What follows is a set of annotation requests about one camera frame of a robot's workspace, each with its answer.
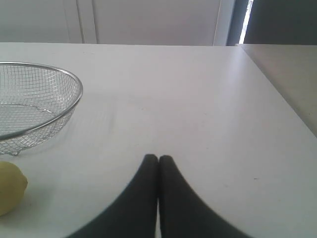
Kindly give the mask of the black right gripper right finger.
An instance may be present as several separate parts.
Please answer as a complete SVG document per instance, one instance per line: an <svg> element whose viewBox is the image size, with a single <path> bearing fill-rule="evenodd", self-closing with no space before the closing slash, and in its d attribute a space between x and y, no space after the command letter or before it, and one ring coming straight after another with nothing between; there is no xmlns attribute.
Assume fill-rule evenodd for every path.
<svg viewBox="0 0 317 238"><path fill-rule="evenodd" d="M195 193L169 155L159 158L159 219L163 238L248 238Z"/></svg>

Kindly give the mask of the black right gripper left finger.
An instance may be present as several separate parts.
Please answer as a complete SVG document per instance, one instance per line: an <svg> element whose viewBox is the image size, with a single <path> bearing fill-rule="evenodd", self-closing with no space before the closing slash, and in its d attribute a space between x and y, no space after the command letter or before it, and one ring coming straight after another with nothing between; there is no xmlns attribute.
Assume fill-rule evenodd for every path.
<svg viewBox="0 0 317 238"><path fill-rule="evenodd" d="M122 193L70 238L154 238L158 206L158 158L144 156Z"/></svg>

